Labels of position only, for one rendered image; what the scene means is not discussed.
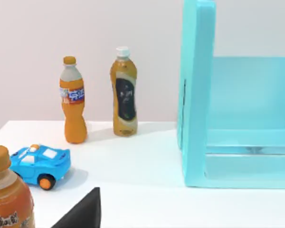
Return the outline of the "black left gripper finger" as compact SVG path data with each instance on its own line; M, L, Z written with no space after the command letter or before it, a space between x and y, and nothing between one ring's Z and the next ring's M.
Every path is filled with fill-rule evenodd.
M51 228L100 228L100 188L93 188Z

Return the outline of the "blue toy car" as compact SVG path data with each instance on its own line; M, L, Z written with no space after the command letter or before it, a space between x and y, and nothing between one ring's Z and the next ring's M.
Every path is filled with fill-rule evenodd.
M23 147L10 156L10 169L26 184L51 190L71 167L69 149L52 148L42 144Z

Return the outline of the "brown bottle orange cap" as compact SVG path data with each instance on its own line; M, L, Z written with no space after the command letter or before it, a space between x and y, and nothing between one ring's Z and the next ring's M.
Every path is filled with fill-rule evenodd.
M35 228L30 189L10 165L9 151L0 145L0 228Z

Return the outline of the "orange soda bottle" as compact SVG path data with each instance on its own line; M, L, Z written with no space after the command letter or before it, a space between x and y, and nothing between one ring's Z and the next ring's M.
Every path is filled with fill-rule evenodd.
M64 69L59 79L61 106L65 115L65 139L68 143L80 144L87 138L83 117L85 88L74 56L63 57Z

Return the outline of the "amber tea bottle white cap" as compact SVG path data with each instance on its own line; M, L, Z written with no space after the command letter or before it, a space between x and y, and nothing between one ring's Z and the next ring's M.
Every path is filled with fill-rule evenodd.
M138 129L135 105L137 68L126 46L116 48L116 59L110 69L113 89L113 131L121 137L135 135Z

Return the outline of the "light blue rack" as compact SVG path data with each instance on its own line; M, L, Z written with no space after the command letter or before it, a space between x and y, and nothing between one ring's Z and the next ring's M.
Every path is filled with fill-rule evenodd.
M214 0L183 0L177 142L184 184L285 189L285 57L215 57Z

